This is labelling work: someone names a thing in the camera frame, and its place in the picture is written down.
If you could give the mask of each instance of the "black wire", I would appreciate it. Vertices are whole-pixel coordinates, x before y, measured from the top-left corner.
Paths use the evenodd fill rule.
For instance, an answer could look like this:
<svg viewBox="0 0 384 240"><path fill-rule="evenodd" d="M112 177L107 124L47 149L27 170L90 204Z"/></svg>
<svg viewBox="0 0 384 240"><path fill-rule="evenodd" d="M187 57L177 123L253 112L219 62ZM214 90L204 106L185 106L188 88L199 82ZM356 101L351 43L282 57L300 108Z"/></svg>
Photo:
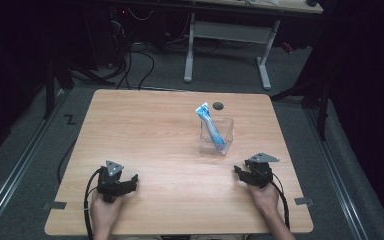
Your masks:
<svg viewBox="0 0 384 240"><path fill-rule="evenodd" d="M152 61L152 67L151 67L151 70L149 70L149 72L145 75L145 77L143 77L142 80L139 82L138 90L140 90L143 81L145 81L145 79L149 76L149 74L151 74L151 72L154 70L154 66L155 66L155 64L154 64L154 59L153 59L151 56L149 56L148 54L143 53L143 52L133 52L133 53L139 53L139 54L145 55L145 56L147 56L149 59L151 59L151 61Z"/></svg>
<svg viewBox="0 0 384 240"><path fill-rule="evenodd" d="M188 38L177 40L176 42L167 43L165 46L167 48L173 49L173 50L183 50L189 47L188 43L182 44L185 40L188 40Z"/></svg>
<svg viewBox="0 0 384 240"><path fill-rule="evenodd" d="M95 189L97 189L98 187L94 187L94 188L92 188L90 191L89 191L89 193L87 194L88 196L93 192L93 190L95 190Z"/></svg>
<svg viewBox="0 0 384 240"><path fill-rule="evenodd" d="M275 174L272 173L272 175L275 176L280 183L280 187L282 188L282 190L280 190L279 187L273 181L270 181L269 179L267 179L266 176L264 176L260 171L258 171L257 169L255 169L255 171L258 174L260 174L264 179L266 179L271 185L273 185L273 187L276 188L276 190L279 192L280 199L282 199L282 202L283 202L285 225L288 229L291 229L291 226L289 224L289 207L288 207L288 202L286 201L285 193L283 191L282 182L279 180L279 178Z"/></svg>
<svg viewBox="0 0 384 240"><path fill-rule="evenodd" d="M276 174L274 174L274 173L272 173L272 174L273 174L273 176L276 177L277 181L279 182L279 184L280 184L280 188L282 189L282 192L285 193L285 192L283 191L283 185L282 185L282 182L280 181L280 179L276 176Z"/></svg>
<svg viewBox="0 0 384 240"><path fill-rule="evenodd" d="M145 47L141 50L135 50L134 52L144 52L146 50L148 50L149 46L148 46L148 43L146 42L137 42L137 43L134 43L133 45L135 46L138 46L138 45L145 45Z"/></svg>
<svg viewBox="0 0 384 240"><path fill-rule="evenodd" d="M131 90L130 88L130 85L129 85L129 81L127 81L127 75L129 74L130 72L130 68L132 66L132 53L131 51L129 50L129 68L126 70L126 72L124 73L124 76L123 78L121 78L120 82L118 82L118 85L117 85L117 88L116 89L119 89L120 86L121 86L121 83L124 81L124 79L126 79L126 85L127 85L127 89Z"/></svg>
<svg viewBox="0 0 384 240"><path fill-rule="evenodd" d="M174 43L177 43L177 42L184 41L186 39L189 39L187 37L184 37L184 34L186 32L186 29L188 28L190 18L191 18L191 14L188 14L188 17L186 18L186 22L185 22L185 27L183 28L182 33L180 33L180 36L177 37L176 39L174 39L173 41L166 42L166 46L169 46L170 44L174 44Z"/></svg>
<svg viewBox="0 0 384 240"><path fill-rule="evenodd" d="M85 216L85 224L86 224L86 229L87 229L87 235L89 237L89 240L93 240L93 233L92 233L92 227L90 225L90 219L89 219L89 202L87 201L87 198L89 197L89 194L92 191L89 191L90 184L92 183L93 178L96 176L96 174L101 172L101 168L96 170L92 176L89 179L89 182L87 183L86 187L86 192L85 192L85 199L84 199L84 204L83 204L83 212Z"/></svg>
<svg viewBox="0 0 384 240"><path fill-rule="evenodd" d="M61 178L61 166L62 166L62 163L64 162L64 159L67 157L67 155L71 151L71 149L73 149L74 144L76 143L76 141L77 141L77 138L74 139L74 141L71 143L70 147L67 149L67 151L65 152L64 156L62 157L60 163L58 164L57 179L58 179L58 183L59 184L61 184L61 181L62 181L62 178Z"/></svg>
<svg viewBox="0 0 384 240"><path fill-rule="evenodd" d="M123 71L126 70L126 61L124 60L122 48L118 51L117 55L120 55L117 69L114 72L109 73L108 75L105 75L105 76L100 77L100 78L102 78L104 80L108 80L110 78L113 78L113 77L120 75ZM71 76L78 79L78 80L81 80L81 81L91 81L90 78L82 77L82 76L74 73L73 71L71 71Z"/></svg>
<svg viewBox="0 0 384 240"><path fill-rule="evenodd" d="M208 54L208 53L212 53L212 52L214 52L215 50L217 50L219 46L220 46L220 41L217 40L214 49L211 49L210 51L199 51L196 47L194 47L193 49L194 49L194 51L196 51L196 52L199 52L199 53L206 53L206 54Z"/></svg>
<svg viewBox="0 0 384 240"><path fill-rule="evenodd" d="M251 46L256 45L256 43L246 42L246 43L242 43L241 46L235 46L234 44L231 44L230 42L231 41L221 41L220 45L223 47L228 47L228 48L233 48L233 49L242 49L242 48L247 47L248 45L251 45Z"/></svg>

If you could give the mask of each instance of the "transparent container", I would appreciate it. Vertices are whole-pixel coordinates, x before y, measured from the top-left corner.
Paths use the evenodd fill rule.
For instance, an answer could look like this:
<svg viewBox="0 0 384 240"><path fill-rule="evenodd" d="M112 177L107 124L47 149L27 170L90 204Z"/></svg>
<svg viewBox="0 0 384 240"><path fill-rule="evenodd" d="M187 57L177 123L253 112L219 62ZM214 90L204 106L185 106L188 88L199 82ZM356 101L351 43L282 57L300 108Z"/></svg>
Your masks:
<svg viewBox="0 0 384 240"><path fill-rule="evenodd" d="M207 127L201 121L201 144L199 147L199 153L209 154L209 155L226 155L227 150L229 150L230 145L233 142L233 119L231 118L213 118L213 123L216 126L220 136L223 138L226 143L226 148L223 152L217 151L214 146L213 141L211 140L210 134L208 133Z"/></svg>

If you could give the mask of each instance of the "cable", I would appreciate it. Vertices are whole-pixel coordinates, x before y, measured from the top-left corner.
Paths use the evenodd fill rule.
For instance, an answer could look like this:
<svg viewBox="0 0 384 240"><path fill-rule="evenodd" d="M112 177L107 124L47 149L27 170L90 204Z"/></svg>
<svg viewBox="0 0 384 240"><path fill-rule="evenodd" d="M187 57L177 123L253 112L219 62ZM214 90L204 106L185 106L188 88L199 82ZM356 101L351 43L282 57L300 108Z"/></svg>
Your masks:
<svg viewBox="0 0 384 240"><path fill-rule="evenodd" d="M121 59L121 60L120 60L120 63L118 64L117 69L116 69L114 72L112 72L112 73L110 73L110 74L108 74L108 75L105 75L105 76L103 76L103 77L99 77L99 78L101 78L101 79L103 79L103 80L108 80L108 79L110 79L110 78L116 77L117 75L121 74L121 73L124 71L125 68L126 68L125 61L124 61L124 59ZM81 81L91 81L91 80L92 80L90 77L88 77L88 78L84 78L84 77L82 77L82 76L76 74L76 73L73 72L73 71L71 71L71 76L74 77L74 78L76 78L76 79L78 79L78 80L81 80Z"/></svg>
<svg viewBox="0 0 384 240"><path fill-rule="evenodd" d="M111 23L114 23L115 25L118 26L117 32L116 32L115 34L118 35L118 32L120 32L120 29L121 29L121 30L122 30L122 32L121 32L121 36L124 37L125 32L124 32L124 28L123 28L123 26L122 26L119 22L114 21L114 20L112 20Z"/></svg>
<svg viewBox="0 0 384 240"><path fill-rule="evenodd" d="M235 46L235 44L232 44L232 42L235 42L235 41L221 41L221 45L224 47L232 48L232 49L242 49L247 46L252 47L257 44L252 42L245 42L245 43L241 43L240 46Z"/></svg>
<svg viewBox="0 0 384 240"><path fill-rule="evenodd" d="M199 52L199 53L212 53L212 52L214 52L215 50L217 50L219 46L220 46L220 41L219 41L219 40L216 40L216 44L215 44L214 49L211 49L210 51L200 51L200 50L198 50L198 49L195 48L195 47L194 47L193 49L194 49L194 51Z"/></svg>
<svg viewBox="0 0 384 240"><path fill-rule="evenodd" d="M186 32L186 28L188 27L188 23L189 23L189 18L190 18L191 14L189 13L188 14L188 18L186 19L186 23L185 23L185 26L183 27L183 31L182 33L180 34L180 36L178 38L176 38L175 40L171 41L171 42L166 42L166 44L171 44L171 43L176 43L176 42L180 42L180 41L183 41L187 38L183 37L185 32Z"/></svg>
<svg viewBox="0 0 384 240"><path fill-rule="evenodd" d="M154 12L154 10L152 10L152 11L149 12L149 14L148 14L148 16L146 18L139 18L139 17L135 16L135 14L132 12L132 10L130 10L130 8L128 8L128 10L129 10L130 14L132 14L132 16L134 18L136 18L137 20L139 20L139 21L146 21L146 20L148 20L151 17L152 13Z"/></svg>
<svg viewBox="0 0 384 240"><path fill-rule="evenodd" d="M99 172L101 172L101 168L96 170L92 176L90 177L89 179L89 182L87 183L87 187L86 187L86 191L85 191L85 199L84 199L84 204L83 204L83 212L84 212L84 216L85 216L85 224L86 224L86 229L87 229L87 235L89 237L89 240L93 240L93 233L92 233L92 227L90 225L90 219L89 219L89 202L87 201L87 198L89 197L89 194L92 192L92 191L89 191L89 188L90 188L90 184L92 183L92 180L93 178L96 176L96 174L98 174Z"/></svg>
<svg viewBox="0 0 384 240"><path fill-rule="evenodd" d="M135 50L134 52L144 52L144 51L148 50L149 46L148 46L148 43L146 43L146 42L135 42L132 44L132 48L133 48L133 46L138 46L138 45L145 45L145 48L141 49L141 50Z"/></svg>
<svg viewBox="0 0 384 240"><path fill-rule="evenodd" d="M129 50L129 68L125 71L124 76L123 76L123 78L121 78L120 82L118 82L116 89L119 89L123 80L126 79L127 89L131 90L129 82L127 81L127 74L129 74L131 66L132 66L132 53Z"/></svg>
<svg viewBox="0 0 384 240"><path fill-rule="evenodd" d="M140 82L139 82L138 90L140 90L143 81L145 81L145 79L149 76L149 74L151 74L151 72L154 70L154 66L155 66L155 64L154 64L154 59L153 59L151 56L149 56L148 54L146 54L146 53L142 53L142 52L133 52L133 53L139 53L139 54L145 55L145 56L147 56L149 59L151 59L151 61L152 61L152 67L151 67L151 70L149 70L149 72L145 75L145 77L143 77L142 80L140 80Z"/></svg>
<svg viewBox="0 0 384 240"><path fill-rule="evenodd" d="M82 66L80 65L77 65L76 63L74 62L71 62L70 60L68 59L64 59L64 58L60 58L58 59L59 61L57 62L60 62L63 67L67 68L67 69L74 69L78 72L80 72L81 74L83 74L84 76L88 77L90 80L98 83L98 84L102 84L102 85L114 85L114 83L112 82L108 82L107 80L101 78L100 76L94 74L93 72L91 71L88 71L86 70L85 68L83 68Z"/></svg>
<svg viewBox="0 0 384 240"><path fill-rule="evenodd" d="M255 169L255 171L258 174L260 174L264 179L266 179L271 185L273 185L273 187L276 188L276 190L279 192L280 199L282 199L282 202L283 202L285 225L288 229L291 229L291 226L289 224L289 207L288 207L288 202L286 201L285 193L283 191L282 182L279 180L279 178L275 174L272 173L272 175L275 176L280 183L280 187L282 188L282 190L280 190L279 187L273 181L270 181L269 179L267 179L266 176L264 176L260 171L258 171L257 169Z"/></svg>
<svg viewBox="0 0 384 240"><path fill-rule="evenodd" d="M173 50L183 50L183 49L186 49L186 48L189 47L188 44L182 44L182 45L178 44L178 43L181 43L181 42L183 42L183 41L185 41L185 40L187 40L187 38L178 40L177 42L171 42L171 43L168 44L166 47L167 47L167 48L170 48L170 49L173 49Z"/></svg>
<svg viewBox="0 0 384 240"><path fill-rule="evenodd" d="M62 157L60 163L58 164L58 170L57 170L57 179L58 179L58 183L61 184L61 181L62 181L62 178L61 178L61 166L62 166L62 163L64 162L64 159L67 157L68 153L71 151L71 149L73 149L74 147L74 144L76 143L77 141L77 138L74 139L73 143L71 143L70 147L67 149L67 151L65 152L64 156Z"/></svg>
<svg viewBox="0 0 384 240"><path fill-rule="evenodd" d="M89 191L89 193L88 193L88 195L90 195L95 189L97 189L98 187L94 187L94 188L92 188L90 191Z"/></svg>

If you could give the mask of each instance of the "wooden table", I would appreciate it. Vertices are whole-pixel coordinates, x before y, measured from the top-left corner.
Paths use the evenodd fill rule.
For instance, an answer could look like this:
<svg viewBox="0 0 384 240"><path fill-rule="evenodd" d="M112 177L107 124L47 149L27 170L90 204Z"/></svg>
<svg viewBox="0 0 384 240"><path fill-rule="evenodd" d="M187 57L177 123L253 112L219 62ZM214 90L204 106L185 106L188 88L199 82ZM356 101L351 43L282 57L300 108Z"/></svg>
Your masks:
<svg viewBox="0 0 384 240"><path fill-rule="evenodd" d="M202 103L221 102L213 117L234 120L226 156L200 154ZM251 194L233 171L264 152L282 181L291 230L310 232L291 158L270 98L262 94L96 91L45 226L49 235L86 235L83 197L93 172L111 160L125 166L121 180L139 174L137 191L127 195L114 234L231 234L268 232ZM283 205L279 202L283 215Z"/></svg>

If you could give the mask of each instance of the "hand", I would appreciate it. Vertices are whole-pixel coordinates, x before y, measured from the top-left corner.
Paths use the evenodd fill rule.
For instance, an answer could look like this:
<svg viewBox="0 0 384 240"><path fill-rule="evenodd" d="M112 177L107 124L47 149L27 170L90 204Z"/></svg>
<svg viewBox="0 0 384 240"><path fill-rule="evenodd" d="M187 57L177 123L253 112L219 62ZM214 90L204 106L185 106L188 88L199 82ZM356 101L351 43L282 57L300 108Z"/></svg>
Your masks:
<svg viewBox="0 0 384 240"><path fill-rule="evenodd" d="M279 192L272 184L269 183L264 188L247 185L249 190L251 190L255 205L265 218L269 217L268 215L278 213Z"/></svg>
<svg viewBox="0 0 384 240"><path fill-rule="evenodd" d="M279 192L277 189L270 183L264 188L248 184L248 188L251 190L255 205L266 220L273 238L282 240L295 239L277 211L277 204L279 202Z"/></svg>
<svg viewBox="0 0 384 240"><path fill-rule="evenodd" d="M120 207L124 196L117 197L113 203L104 201L104 195L93 192L90 204L90 214L93 222L94 237L96 240L107 240L112 228L120 215Z"/></svg>

